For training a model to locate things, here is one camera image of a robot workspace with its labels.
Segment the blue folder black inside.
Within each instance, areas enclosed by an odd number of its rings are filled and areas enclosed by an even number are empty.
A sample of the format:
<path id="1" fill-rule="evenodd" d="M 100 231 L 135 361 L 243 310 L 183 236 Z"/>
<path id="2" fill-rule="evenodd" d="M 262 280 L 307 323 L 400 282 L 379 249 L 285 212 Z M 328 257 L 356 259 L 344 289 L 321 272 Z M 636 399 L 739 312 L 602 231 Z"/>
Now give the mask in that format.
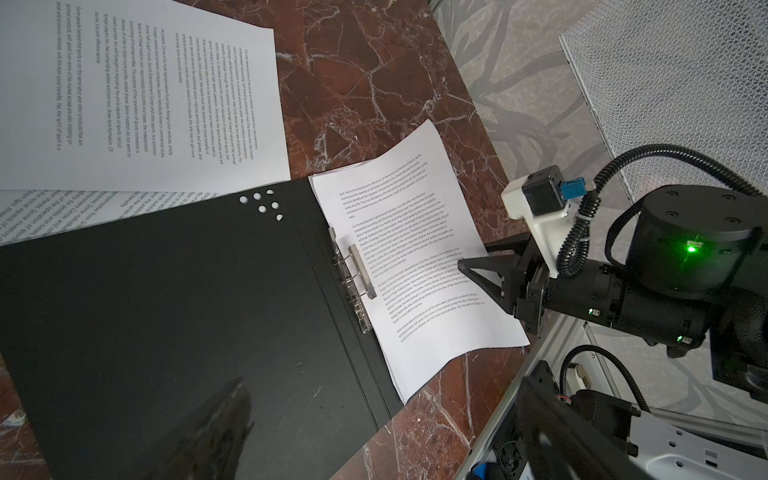
<path id="1" fill-rule="evenodd" d="M 142 479 L 235 378 L 233 479 L 327 479 L 402 408 L 307 180 L 6 245 L 1 354 L 51 475 Z"/>

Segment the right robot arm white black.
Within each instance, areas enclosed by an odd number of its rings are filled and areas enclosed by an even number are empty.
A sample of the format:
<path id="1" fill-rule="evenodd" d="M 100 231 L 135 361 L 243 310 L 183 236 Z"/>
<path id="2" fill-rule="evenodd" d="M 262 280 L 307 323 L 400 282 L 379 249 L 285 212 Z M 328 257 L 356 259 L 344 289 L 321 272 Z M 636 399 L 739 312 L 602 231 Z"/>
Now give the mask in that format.
<path id="1" fill-rule="evenodd" d="M 630 164 L 681 161 L 714 184 L 667 185 L 610 226 L 589 255 L 607 183 Z M 767 197 L 709 156 L 648 144 L 611 160 L 592 183 L 549 167 L 510 183 L 525 233 L 486 245 L 458 268 L 529 334 L 546 311 L 591 322 L 681 358 L 710 347 L 713 378 L 767 399 Z M 597 345 L 561 361 L 537 353 L 461 467 L 463 479 L 757 479 L 767 451 L 712 427 L 655 415 L 629 368 Z"/>

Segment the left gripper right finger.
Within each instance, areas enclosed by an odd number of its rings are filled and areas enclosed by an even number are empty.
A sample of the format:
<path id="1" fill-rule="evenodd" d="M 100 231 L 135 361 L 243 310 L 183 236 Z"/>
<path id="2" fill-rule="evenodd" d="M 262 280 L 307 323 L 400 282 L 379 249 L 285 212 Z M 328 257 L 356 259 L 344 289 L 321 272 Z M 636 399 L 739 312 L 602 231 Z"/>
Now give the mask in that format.
<path id="1" fill-rule="evenodd" d="M 537 480 L 650 477 L 606 436 L 530 376 L 520 384 L 516 411 L 528 464 Z"/>

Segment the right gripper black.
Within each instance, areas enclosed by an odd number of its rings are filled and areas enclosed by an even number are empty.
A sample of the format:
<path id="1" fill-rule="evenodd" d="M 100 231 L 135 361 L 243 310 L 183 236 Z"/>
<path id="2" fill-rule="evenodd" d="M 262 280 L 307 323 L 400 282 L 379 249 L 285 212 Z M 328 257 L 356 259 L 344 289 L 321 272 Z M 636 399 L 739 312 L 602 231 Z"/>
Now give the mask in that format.
<path id="1" fill-rule="evenodd" d="M 710 305 L 657 294 L 605 262 L 589 260 L 573 278 L 551 278 L 529 233 L 512 238 L 512 251 L 460 259 L 457 265 L 530 333 L 539 332 L 546 310 L 674 348 L 701 346 L 714 325 Z"/>

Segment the paper sheet back top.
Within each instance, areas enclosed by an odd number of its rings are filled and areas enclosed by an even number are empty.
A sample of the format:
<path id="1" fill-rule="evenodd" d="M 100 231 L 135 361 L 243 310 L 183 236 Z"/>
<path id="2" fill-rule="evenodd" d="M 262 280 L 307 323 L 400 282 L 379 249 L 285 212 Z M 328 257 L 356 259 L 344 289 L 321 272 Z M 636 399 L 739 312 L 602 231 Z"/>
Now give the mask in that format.
<path id="1" fill-rule="evenodd" d="M 289 177 L 271 29 L 174 1 L 2 3 L 3 189 L 232 193 Z"/>

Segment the paper sheet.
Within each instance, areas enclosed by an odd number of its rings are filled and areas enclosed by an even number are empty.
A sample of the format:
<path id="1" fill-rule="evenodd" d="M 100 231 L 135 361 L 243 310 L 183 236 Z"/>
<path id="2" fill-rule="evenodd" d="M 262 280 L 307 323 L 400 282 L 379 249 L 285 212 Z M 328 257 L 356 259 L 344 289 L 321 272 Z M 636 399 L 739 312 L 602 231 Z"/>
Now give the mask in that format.
<path id="1" fill-rule="evenodd" d="M 528 345 L 520 321 L 458 268 L 487 252 L 431 121 L 380 157 L 310 184 L 356 270 L 401 401 L 456 357 Z"/>
<path id="2" fill-rule="evenodd" d="M 215 198 L 200 192 L 1 192 L 1 243 L 11 244 Z"/>
<path id="3" fill-rule="evenodd" d="M 3 189 L 232 193 L 289 177 L 271 29 L 174 1 L 2 3 Z"/>

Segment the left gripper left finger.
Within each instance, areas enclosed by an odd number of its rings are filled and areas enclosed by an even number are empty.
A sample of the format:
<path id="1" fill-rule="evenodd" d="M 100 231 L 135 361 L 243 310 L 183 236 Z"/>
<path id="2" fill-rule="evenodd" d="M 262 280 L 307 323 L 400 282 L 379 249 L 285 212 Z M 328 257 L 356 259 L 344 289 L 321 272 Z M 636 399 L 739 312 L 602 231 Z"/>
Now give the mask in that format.
<path id="1" fill-rule="evenodd" d="M 160 442 L 142 479 L 233 479 L 252 430 L 251 394 L 235 378 Z"/>

